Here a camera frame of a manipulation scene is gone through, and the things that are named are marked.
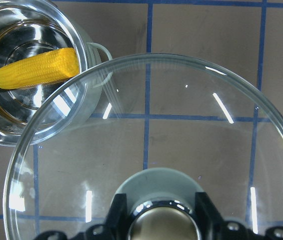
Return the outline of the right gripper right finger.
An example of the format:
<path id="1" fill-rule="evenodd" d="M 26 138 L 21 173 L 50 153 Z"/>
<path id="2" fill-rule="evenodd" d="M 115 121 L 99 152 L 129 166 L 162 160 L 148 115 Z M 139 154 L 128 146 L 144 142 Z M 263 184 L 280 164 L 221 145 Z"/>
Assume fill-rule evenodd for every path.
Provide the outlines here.
<path id="1" fill-rule="evenodd" d="M 283 240 L 283 226 L 254 233 L 235 220 L 224 220 L 206 192 L 195 193 L 195 219 L 203 240 Z"/>

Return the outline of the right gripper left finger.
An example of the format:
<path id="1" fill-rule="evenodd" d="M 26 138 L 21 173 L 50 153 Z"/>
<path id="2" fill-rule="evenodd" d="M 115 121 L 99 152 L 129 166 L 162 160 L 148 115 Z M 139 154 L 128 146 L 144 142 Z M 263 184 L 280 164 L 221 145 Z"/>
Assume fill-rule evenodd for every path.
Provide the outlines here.
<path id="1" fill-rule="evenodd" d="M 49 230 L 40 233 L 36 240 L 119 240 L 121 228 L 125 225 L 127 214 L 127 195 L 117 193 L 111 202 L 109 211 L 103 223 L 91 225 L 87 230 L 68 238 L 62 231 Z"/>

